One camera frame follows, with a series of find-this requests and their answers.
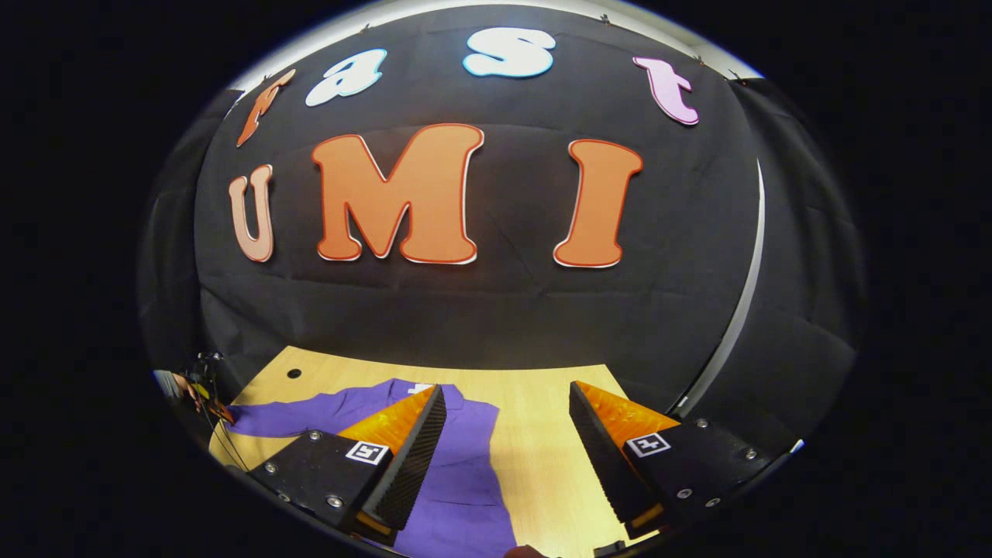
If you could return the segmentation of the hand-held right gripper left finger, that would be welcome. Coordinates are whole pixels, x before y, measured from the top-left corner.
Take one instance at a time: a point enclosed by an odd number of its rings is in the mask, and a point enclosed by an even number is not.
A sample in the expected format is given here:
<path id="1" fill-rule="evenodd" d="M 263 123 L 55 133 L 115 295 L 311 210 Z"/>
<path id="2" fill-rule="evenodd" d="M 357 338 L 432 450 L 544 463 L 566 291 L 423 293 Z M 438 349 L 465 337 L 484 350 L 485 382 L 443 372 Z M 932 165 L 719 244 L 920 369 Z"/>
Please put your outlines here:
<path id="1" fill-rule="evenodd" d="M 444 423 L 443 390 L 429 385 L 340 433 L 312 429 L 298 436 L 248 477 L 330 529 L 393 546 Z"/>

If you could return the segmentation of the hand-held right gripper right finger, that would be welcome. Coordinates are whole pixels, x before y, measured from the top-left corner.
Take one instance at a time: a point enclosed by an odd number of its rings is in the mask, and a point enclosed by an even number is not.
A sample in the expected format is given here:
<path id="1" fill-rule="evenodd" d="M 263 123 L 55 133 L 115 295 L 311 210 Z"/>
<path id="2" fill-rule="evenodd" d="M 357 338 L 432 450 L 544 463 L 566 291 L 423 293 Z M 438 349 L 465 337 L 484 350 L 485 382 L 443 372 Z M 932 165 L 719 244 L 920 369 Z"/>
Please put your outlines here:
<path id="1" fill-rule="evenodd" d="M 680 422 L 583 381 L 568 388 L 568 413 L 630 538 L 702 522 L 779 463 L 715 422 Z"/>

